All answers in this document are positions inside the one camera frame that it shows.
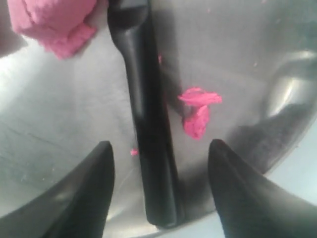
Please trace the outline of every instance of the metal surface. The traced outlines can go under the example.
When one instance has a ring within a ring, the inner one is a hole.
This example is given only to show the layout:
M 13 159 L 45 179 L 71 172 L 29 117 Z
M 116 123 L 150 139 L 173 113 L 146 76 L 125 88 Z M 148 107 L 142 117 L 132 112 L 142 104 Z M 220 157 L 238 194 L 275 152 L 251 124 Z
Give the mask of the metal surface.
M 317 2 L 158 0 L 153 5 L 173 144 L 187 221 L 214 210 L 208 146 L 221 138 L 267 172 L 316 115 Z M 0 215 L 47 190 L 101 140 L 114 148 L 116 181 L 104 237 L 158 234 L 147 223 L 126 73 L 101 1 L 99 32 L 75 58 L 58 61 L 12 34 L 0 3 Z M 200 86 L 218 92 L 203 140 L 188 137 L 177 100 Z

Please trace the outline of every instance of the pink dough clump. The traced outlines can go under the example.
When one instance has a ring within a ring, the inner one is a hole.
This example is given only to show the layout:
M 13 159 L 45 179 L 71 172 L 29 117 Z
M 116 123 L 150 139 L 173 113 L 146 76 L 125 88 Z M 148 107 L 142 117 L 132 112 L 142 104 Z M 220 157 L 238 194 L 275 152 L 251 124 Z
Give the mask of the pink dough clump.
M 84 23 L 97 0 L 8 0 L 12 29 L 60 59 L 73 56 L 95 34 Z

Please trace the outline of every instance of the stainless steel bowl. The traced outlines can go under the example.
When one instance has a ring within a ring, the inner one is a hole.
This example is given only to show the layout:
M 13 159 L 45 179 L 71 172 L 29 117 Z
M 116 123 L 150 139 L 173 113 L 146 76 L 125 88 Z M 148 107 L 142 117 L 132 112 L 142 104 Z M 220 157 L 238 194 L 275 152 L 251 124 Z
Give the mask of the stainless steel bowl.
M 146 221 L 139 161 L 130 156 L 136 143 L 126 73 L 104 1 L 89 19 L 97 36 L 65 61 L 13 34 L 4 1 L 0 6 L 0 216 L 61 180 L 100 140 L 110 140 L 116 182 L 104 237 L 164 232 Z M 314 0 L 153 2 L 187 223 L 214 211 L 207 182 L 213 138 L 266 173 L 314 121 L 316 12 Z M 211 107 L 201 141 L 184 133 L 186 109 L 177 100 L 192 86 L 223 97 Z

